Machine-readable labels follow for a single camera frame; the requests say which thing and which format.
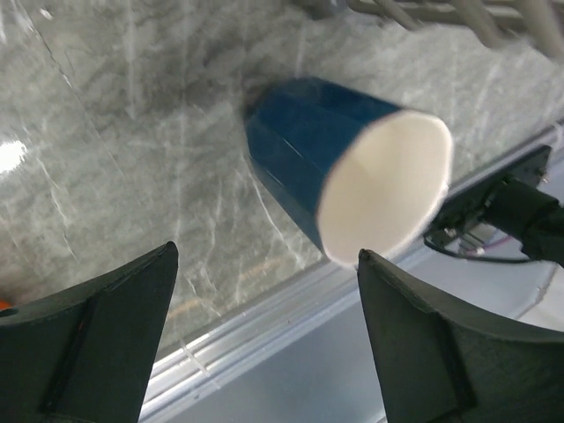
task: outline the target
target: cable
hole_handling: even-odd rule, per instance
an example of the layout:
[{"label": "cable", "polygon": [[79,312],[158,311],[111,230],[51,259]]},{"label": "cable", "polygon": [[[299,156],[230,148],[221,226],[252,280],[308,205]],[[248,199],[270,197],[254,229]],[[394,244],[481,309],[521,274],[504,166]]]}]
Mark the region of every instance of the cable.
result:
[{"label": "cable", "polygon": [[496,264],[526,264],[526,263],[533,263],[537,260],[533,260],[532,258],[504,258],[504,257],[490,257],[490,256],[467,256],[464,254],[455,253],[449,249],[444,247],[439,247],[434,242],[429,239],[429,235],[425,235],[423,237],[423,242],[425,246],[430,248],[431,250],[443,254],[445,256],[458,258],[461,260],[468,260],[469,262],[481,262],[481,263],[496,263]]}]

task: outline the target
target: metal rail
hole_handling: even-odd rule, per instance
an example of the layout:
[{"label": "metal rail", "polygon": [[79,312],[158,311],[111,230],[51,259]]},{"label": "metal rail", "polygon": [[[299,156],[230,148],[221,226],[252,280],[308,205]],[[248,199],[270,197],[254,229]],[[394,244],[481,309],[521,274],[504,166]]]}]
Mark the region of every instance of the metal rail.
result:
[{"label": "metal rail", "polygon": [[469,27],[489,48],[526,36],[545,56],[564,62],[564,2],[553,0],[347,0],[359,13],[393,19],[409,30],[425,23]]}]

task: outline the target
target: white surface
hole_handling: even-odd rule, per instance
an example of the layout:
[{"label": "white surface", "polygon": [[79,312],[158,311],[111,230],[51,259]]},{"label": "white surface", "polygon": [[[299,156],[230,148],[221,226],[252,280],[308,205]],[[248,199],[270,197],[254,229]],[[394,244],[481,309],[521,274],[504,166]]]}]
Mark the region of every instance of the white surface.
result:
[{"label": "white surface", "polygon": [[317,225],[344,267],[361,249],[391,258],[409,247],[448,193],[453,143],[445,123],[400,111],[368,126],[331,169]]},{"label": "white surface", "polygon": [[564,270],[561,267],[540,297],[541,301],[519,320],[541,328],[564,331]]}]

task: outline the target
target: marble surface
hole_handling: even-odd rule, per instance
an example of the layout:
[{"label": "marble surface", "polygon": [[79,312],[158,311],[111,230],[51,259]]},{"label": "marble surface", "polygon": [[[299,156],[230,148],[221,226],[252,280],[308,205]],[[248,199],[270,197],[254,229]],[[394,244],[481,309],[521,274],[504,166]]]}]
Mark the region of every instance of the marble surface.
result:
[{"label": "marble surface", "polygon": [[379,24],[281,0],[0,0],[0,296],[172,240],[165,347],[320,260],[247,161],[242,110],[283,78],[439,115],[456,178],[564,115],[564,68],[525,42]]}]

